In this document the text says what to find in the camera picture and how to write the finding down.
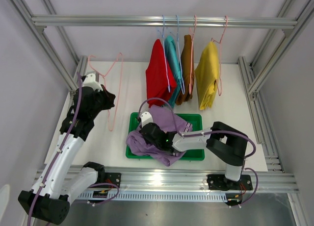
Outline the teal trousers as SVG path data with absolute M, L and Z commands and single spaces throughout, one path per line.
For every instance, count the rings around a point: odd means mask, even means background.
M 167 62 L 170 66 L 170 70 L 172 72 L 173 78 L 175 79 L 176 84 L 177 84 L 174 92 L 172 93 L 172 96 L 170 97 L 168 101 L 168 103 L 173 108 L 179 96 L 179 92 L 182 92 L 182 91 L 181 91 L 181 73 L 180 73 L 180 67 L 178 63 L 178 55 L 176 51 L 176 42 L 171 35 L 168 35 L 165 39 L 165 54 L 166 54 Z

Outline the purple trousers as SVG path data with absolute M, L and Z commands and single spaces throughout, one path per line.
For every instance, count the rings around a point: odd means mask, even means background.
M 173 115 L 166 107 L 153 105 L 148 112 L 153 122 L 131 131 L 126 144 L 132 154 L 150 156 L 169 167 L 179 160 L 185 152 L 177 152 L 172 148 L 172 139 L 179 132 L 191 132 L 193 125 L 177 115 Z

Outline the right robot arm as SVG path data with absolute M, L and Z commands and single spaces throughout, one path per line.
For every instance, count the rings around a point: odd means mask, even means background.
M 245 163 L 247 144 L 255 144 L 248 136 L 222 122 L 214 122 L 211 128 L 177 132 L 163 131 L 155 123 L 144 125 L 140 131 L 148 144 L 161 151 L 176 155 L 189 150 L 209 150 L 226 164 L 224 185 L 235 189 L 241 183 L 242 169 Z

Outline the red trousers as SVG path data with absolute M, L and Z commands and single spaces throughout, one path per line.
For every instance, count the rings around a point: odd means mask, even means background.
M 165 103 L 160 100 L 157 100 L 157 98 L 161 98 L 168 102 L 177 86 L 168 63 L 167 66 L 171 87 L 170 93 L 168 92 L 167 89 L 167 80 L 165 75 L 162 45 L 160 40 L 157 39 L 154 42 L 150 62 L 145 71 L 147 98 L 148 99 L 153 98 L 153 100 L 148 101 L 149 107 L 151 107 L 152 105 L 163 106 Z

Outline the blue hanger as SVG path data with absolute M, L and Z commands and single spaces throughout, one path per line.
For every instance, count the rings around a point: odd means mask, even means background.
M 165 54 L 165 16 L 162 15 L 162 30 L 157 30 L 157 32 L 160 34 L 160 42 L 162 45 L 162 50 L 163 50 L 163 60 L 164 60 L 164 65 L 165 65 L 165 75 L 166 75 L 166 80 L 167 80 L 167 89 L 168 92 L 171 92 L 171 87 L 170 87 L 170 79 L 169 79 L 169 72 L 168 72 L 168 66 L 167 66 L 167 58 Z
M 181 73 L 181 91 L 184 94 L 185 93 L 185 85 L 184 85 L 184 79 L 183 79 L 183 69 L 182 69 L 182 61 L 181 61 L 181 55 L 180 55 L 180 41 L 179 41 L 180 22 L 179 22 L 179 16 L 177 14 L 176 14 L 176 21 L 177 21 L 177 33 L 176 33 L 177 55 L 178 55 L 178 63 L 179 63 L 179 67 L 180 67 L 180 73 Z

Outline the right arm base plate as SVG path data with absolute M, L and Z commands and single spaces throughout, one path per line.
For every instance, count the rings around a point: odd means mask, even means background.
M 207 183 L 210 190 L 240 190 L 241 186 L 244 187 L 245 190 L 253 190 L 252 180 L 249 175 L 241 175 L 238 181 L 233 181 L 221 174 L 210 174 L 207 175 Z

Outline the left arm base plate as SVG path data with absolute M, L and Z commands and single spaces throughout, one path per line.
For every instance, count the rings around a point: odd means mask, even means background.
M 105 173 L 104 182 L 112 183 L 120 187 L 121 177 L 122 177 L 121 173 Z

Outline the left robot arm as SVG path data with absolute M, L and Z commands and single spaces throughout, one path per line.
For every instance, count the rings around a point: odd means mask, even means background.
M 101 187 L 106 180 L 102 164 L 87 162 L 79 174 L 66 181 L 67 172 L 80 148 L 94 127 L 94 120 L 103 110 L 114 107 L 115 95 L 96 82 L 77 89 L 74 104 L 69 108 L 60 128 L 53 154 L 38 180 L 29 191 L 22 190 L 18 201 L 32 218 L 59 225 L 66 218 L 74 200 L 88 187 Z

